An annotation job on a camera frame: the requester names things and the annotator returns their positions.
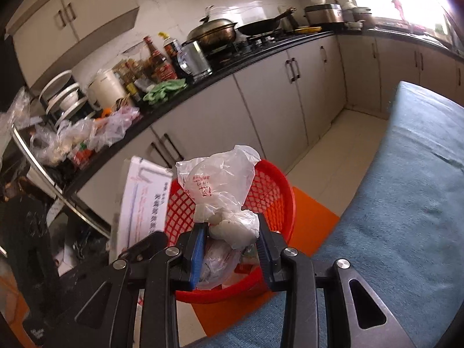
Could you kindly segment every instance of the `metal screw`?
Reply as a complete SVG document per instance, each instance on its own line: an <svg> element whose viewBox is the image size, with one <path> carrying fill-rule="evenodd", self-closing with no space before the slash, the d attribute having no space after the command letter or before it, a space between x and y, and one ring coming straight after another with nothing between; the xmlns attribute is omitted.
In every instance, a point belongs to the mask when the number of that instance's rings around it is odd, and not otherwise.
<svg viewBox="0 0 464 348"><path fill-rule="evenodd" d="M175 246L171 246L166 249L166 255L169 257L175 257L179 253L180 253L180 250Z"/></svg>
<svg viewBox="0 0 464 348"><path fill-rule="evenodd" d="M293 247L287 247L286 249L284 249L284 254L287 257L295 257L298 255L298 250L294 249Z"/></svg>
<svg viewBox="0 0 464 348"><path fill-rule="evenodd" d="M337 266L339 266L342 269L347 269L349 268L350 264L349 264L349 261L346 259L338 259Z"/></svg>
<svg viewBox="0 0 464 348"><path fill-rule="evenodd" d="M113 263L114 269L123 269L126 268L126 261L122 259L118 259Z"/></svg>

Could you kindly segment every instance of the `white box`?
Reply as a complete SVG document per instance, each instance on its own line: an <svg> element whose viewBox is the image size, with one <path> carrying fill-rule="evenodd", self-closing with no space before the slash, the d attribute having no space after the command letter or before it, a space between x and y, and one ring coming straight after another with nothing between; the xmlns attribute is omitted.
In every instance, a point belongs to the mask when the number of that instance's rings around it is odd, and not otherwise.
<svg viewBox="0 0 464 348"><path fill-rule="evenodd" d="M111 229L110 262L166 222L173 173L140 157L124 161Z"/></svg>

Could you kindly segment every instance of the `tile backsplash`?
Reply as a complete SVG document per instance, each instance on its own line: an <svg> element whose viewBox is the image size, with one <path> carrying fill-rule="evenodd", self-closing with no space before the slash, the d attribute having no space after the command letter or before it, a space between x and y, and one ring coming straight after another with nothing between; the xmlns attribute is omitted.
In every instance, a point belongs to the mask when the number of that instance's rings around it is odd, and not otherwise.
<svg viewBox="0 0 464 348"><path fill-rule="evenodd" d="M279 14L279 8L294 6L298 11L294 17L300 24L307 24L303 18L304 11L300 0L137 0L140 6L135 27L130 31L109 41L95 52L91 53L72 70L76 80L85 90L99 69L111 68L124 58L121 53L150 35L154 44L162 49L163 40L158 32L168 32L172 37L185 41L189 32L200 25L200 19L205 16L205 7L214 5L214 12L227 8L236 8L245 20L273 18Z"/></svg>

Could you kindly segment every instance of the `white plate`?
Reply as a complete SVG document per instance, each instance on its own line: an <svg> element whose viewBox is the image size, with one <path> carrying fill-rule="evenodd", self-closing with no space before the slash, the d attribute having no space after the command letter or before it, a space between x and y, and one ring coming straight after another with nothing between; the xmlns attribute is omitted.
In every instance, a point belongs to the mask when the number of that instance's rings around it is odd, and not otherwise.
<svg viewBox="0 0 464 348"><path fill-rule="evenodd" d="M64 85L71 79L72 71L65 70L55 76L46 86L42 89L39 99L43 98L44 101L51 99L57 92L59 92Z"/></svg>
<svg viewBox="0 0 464 348"><path fill-rule="evenodd" d="M84 103L87 102L87 98L82 98L79 99L76 103L74 103L69 109L67 109L65 112L63 112L63 115L60 116L58 121L55 124L55 129L58 129L59 125L61 122L65 119L69 119L71 116L73 116L77 111L81 109L81 107L84 105Z"/></svg>
<svg viewBox="0 0 464 348"><path fill-rule="evenodd" d="M48 108L45 111L45 113L48 115L48 113L54 113L55 111L57 111L63 99L66 98L70 93L78 89L79 89L79 84L76 82L76 83L73 83L71 86L68 86L66 89L60 92L57 96L54 96L50 100L50 103L48 104Z"/></svg>

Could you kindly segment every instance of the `rice cooker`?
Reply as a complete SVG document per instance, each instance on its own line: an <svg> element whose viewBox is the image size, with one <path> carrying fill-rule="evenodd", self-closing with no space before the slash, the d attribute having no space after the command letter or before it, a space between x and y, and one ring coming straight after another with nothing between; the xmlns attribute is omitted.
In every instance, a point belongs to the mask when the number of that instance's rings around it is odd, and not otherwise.
<svg viewBox="0 0 464 348"><path fill-rule="evenodd" d="M338 4L310 5L305 7L304 12L310 26L322 26L323 30L343 27L342 8Z"/></svg>

